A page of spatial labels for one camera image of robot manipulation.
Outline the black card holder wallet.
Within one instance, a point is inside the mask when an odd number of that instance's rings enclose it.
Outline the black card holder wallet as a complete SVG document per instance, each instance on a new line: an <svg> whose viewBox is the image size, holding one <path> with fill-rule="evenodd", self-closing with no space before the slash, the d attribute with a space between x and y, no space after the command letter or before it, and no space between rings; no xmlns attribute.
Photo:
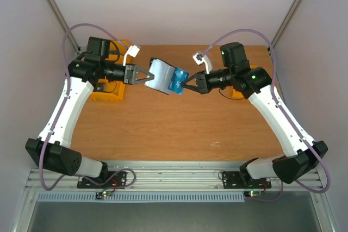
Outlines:
<svg viewBox="0 0 348 232"><path fill-rule="evenodd" d="M149 73L154 75L154 79L149 80L145 83L145 86L164 93L166 95L172 94L169 89L172 76L174 74L175 67L168 64L166 61L152 58L150 60Z"/></svg>

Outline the dark VIP card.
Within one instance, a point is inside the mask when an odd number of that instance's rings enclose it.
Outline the dark VIP card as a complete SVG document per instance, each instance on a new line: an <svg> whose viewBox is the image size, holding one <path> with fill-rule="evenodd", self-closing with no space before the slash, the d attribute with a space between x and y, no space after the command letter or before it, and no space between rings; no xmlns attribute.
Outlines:
<svg viewBox="0 0 348 232"><path fill-rule="evenodd" d="M97 83L95 88L95 92L104 92L105 91L105 83Z"/></svg>

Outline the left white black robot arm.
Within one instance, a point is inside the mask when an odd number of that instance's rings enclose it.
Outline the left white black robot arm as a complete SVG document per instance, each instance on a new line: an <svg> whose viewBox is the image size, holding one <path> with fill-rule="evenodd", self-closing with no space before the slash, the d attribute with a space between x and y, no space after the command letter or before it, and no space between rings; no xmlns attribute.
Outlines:
<svg viewBox="0 0 348 232"><path fill-rule="evenodd" d="M70 148L72 134L83 106L99 80L136 85L152 80L153 74L138 65L108 61L112 42L90 37L87 48L68 65L62 94L51 118L35 139L28 139L25 149L39 171L63 175L87 176L96 187L109 183L104 162L82 156Z"/></svg>

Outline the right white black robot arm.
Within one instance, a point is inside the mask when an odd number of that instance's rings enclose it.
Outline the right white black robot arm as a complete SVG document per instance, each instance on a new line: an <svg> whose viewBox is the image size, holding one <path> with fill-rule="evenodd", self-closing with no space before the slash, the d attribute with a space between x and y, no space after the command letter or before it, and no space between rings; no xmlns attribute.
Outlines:
<svg viewBox="0 0 348 232"><path fill-rule="evenodd" d="M251 68L244 46L232 42L220 47L224 68L214 71L209 58L201 52L192 58L204 64L205 71L197 72L181 86L200 94L212 89L233 87L263 116L276 135L283 155L273 158L254 158L239 168L241 183L253 186L262 178L279 178L286 184L297 181L315 169L327 153L323 141L315 141L298 123L283 103L272 79L262 67Z"/></svg>

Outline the yellow bin near left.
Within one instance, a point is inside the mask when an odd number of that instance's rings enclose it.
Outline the yellow bin near left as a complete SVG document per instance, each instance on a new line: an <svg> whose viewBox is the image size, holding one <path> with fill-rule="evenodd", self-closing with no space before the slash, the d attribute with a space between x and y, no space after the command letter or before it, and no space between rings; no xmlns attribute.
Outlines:
<svg viewBox="0 0 348 232"><path fill-rule="evenodd" d="M95 92L93 90L90 98L93 101L122 101L124 98L126 85L121 81L111 81L100 79L97 83L105 83L104 92Z"/></svg>

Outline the yellow bin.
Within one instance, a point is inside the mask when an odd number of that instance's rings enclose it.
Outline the yellow bin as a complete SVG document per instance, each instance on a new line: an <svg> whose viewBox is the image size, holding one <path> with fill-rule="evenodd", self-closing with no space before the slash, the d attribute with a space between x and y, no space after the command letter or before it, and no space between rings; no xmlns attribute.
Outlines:
<svg viewBox="0 0 348 232"><path fill-rule="evenodd" d="M256 65L250 65L251 69L257 68ZM232 87L232 91L231 91L231 95L232 95L232 99L236 99L236 100L240 100L240 99L244 99L243 94L236 90L235 87Z"/></svg>
<svg viewBox="0 0 348 232"><path fill-rule="evenodd" d="M90 98L93 101L122 101L124 98L126 85L121 81L111 81L100 79L97 83L105 83L104 92L95 92L93 90Z"/></svg>
<svg viewBox="0 0 348 232"><path fill-rule="evenodd" d="M130 43L126 40L121 40L121 42L122 44L115 40L112 40L110 42L109 57L107 58L107 60L118 62L123 59L123 56L125 55Z"/></svg>

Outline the yellow bin far left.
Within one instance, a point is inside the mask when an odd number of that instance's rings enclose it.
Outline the yellow bin far left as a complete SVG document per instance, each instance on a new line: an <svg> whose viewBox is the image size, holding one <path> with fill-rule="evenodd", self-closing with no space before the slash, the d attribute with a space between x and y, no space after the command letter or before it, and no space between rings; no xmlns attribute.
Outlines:
<svg viewBox="0 0 348 232"><path fill-rule="evenodd" d="M118 62L123 59L123 56L125 55L130 43L126 40L121 40L121 42L122 44L115 40L112 40L110 42L109 57L107 58L107 60Z"/></svg>

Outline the yellow bin right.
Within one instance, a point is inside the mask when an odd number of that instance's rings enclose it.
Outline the yellow bin right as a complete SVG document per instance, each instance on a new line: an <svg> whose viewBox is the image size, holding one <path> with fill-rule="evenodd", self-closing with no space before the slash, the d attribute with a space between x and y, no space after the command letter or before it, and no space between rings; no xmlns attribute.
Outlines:
<svg viewBox="0 0 348 232"><path fill-rule="evenodd" d="M251 69L257 68L256 65L250 65ZM235 87L232 87L232 91L231 91L231 95L232 95L232 99L236 99L236 100L240 100L240 99L244 99L243 94L236 90Z"/></svg>

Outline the right small circuit board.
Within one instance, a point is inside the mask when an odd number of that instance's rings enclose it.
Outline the right small circuit board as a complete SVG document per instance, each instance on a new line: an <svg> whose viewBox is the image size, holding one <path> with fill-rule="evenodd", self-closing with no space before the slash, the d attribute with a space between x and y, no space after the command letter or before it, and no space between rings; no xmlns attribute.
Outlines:
<svg viewBox="0 0 348 232"><path fill-rule="evenodd" d="M250 190L250 191L245 191L244 196L248 198L255 198L255 197L260 197L264 194L263 191L255 191L255 190Z"/></svg>

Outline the small circuit board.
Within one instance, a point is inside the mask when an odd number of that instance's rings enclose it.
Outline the small circuit board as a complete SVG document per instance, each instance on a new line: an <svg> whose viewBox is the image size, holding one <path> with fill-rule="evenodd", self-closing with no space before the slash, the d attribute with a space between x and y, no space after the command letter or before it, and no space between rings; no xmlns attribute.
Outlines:
<svg viewBox="0 0 348 232"><path fill-rule="evenodd" d="M245 191L244 196L248 198L255 198L255 197L260 197L264 194L263 191L255 191L255 190L250 190L250 191Z"/></svg>
<svg viewBox="0 0 348 232"><path fill-rule="evenodd" d="M95 193L95 200L103 200L107 197L111 197L113 195L113 191L102 191Z"/></svg>

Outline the left small circuit board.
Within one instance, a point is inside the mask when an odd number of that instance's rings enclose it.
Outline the left small circuit board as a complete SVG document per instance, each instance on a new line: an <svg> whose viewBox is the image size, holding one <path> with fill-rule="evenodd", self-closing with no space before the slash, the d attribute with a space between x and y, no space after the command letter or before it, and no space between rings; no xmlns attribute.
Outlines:
<svg viewBox="0 0 348 232"><path fill-rule="evenodd" d="M95 193L95 200L103 200L107 197L111 197L113 195L113 191L102 191Z"/></svg>

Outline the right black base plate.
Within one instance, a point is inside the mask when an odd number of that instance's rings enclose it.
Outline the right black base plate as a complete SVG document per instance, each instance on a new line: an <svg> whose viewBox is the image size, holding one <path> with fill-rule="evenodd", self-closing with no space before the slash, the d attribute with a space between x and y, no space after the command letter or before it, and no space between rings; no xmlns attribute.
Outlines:
<svg viewBox="0 0 348 232"><path fill-rule="evenodd" d="M242 181L238 171L219 171L218 178L224 189L270 189L271 181L266 178L251 180L247 185Z"/></svg>

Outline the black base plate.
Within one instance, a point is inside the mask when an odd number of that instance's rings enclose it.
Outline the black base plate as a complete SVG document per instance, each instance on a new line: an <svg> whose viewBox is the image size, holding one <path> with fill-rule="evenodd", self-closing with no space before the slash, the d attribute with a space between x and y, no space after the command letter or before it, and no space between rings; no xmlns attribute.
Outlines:
<svg viewBox="0 0 348 232"><path fill-rule="evenodd" d="M114 172L106 171L101 173L99 177L92 178L91 181L86 179L86 177L79 179L77 182L78 189L106 189L109 187L115 186L125 186L127 181L127 172L121 171L120 173L114 175L110 180L107 181L111 177Z"/></svg>
<svg viewBox="0 0 348 232"><path fill-rule="evenodd" d="M270 189L271 181L266 178L251 180L247 185L242 181L238 171L219 171L218 178L224 189Z"/></svg>

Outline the aluminium rail frame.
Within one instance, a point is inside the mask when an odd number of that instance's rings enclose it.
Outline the aluminium rail frame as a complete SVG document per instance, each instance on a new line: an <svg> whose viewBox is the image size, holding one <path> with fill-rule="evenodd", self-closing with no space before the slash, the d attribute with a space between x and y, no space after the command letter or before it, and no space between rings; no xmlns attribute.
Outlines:
<svg viewBox="0 0 348 232"><path fill-rule="evenodd" d="M109 170L115 172L130 168L136 173L136 181L127 191L222 191L219 171L238 171L242 161L106 161ZM45 183L51 186L60 176L43 172ZM77 177L65 176L53 191L77 191ZM321 171L312 170L300 178L306 186L319 190L324 185ZM32 168L25 191L43 191L39 170Z"/></svg>

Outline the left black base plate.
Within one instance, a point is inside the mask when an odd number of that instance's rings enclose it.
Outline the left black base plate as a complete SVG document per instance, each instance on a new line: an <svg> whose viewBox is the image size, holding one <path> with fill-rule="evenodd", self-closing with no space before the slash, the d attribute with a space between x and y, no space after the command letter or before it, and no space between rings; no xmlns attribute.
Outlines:
<svg viewBox="0 0 348 232"><path fill-rule="evenodd" d="M111 177L114 172L106 171L101 173L99 177L92 178L91 181L86 179L86 177L79 179L77 182L78 189L106 189L109 187L115 186L125 186L127 181L127 172L121 171L120 173L114 175L110 180L107 181Z"/></svg>

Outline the right aluminium corner post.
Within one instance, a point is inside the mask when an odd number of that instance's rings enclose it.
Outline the right aluminium corner post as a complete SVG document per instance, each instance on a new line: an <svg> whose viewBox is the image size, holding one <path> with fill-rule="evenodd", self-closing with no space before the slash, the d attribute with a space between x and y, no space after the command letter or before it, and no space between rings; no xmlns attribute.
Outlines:
<svg viewBox="0 0 348 232"><path fill-rule="evenodd" d="M287 29L288 25L292 21L294 15L296 14L297 10L299 9L301 3L303 0L293 0L284 19L282 20L280 26L278 27L275 36L273 37L271 43L272 46L275 47L277 43L279 42L281 36L284 34L285 30Z"/></svg>

